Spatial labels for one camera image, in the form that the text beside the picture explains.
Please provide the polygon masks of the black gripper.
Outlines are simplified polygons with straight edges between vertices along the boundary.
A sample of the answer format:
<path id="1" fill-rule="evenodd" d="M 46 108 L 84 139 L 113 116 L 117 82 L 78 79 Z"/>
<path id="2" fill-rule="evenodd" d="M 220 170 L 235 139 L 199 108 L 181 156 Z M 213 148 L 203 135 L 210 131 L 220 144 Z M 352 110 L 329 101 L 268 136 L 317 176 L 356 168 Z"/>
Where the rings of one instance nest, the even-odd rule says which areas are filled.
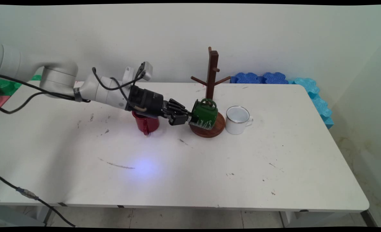
<path id="1" fill-rule="evenodd" d="M 157 118 L 165 118 L 166 101 L 162 94 L 139 88 L 134 85 L 130 88 L 128 97 L 129 103 L 126 106 L 127 111 L 134 111 L 139 115 Z M 189 111 L 174 99 L 168 101 L 168 122 L 170 125 L 183 125 L 188 122 Z"/>

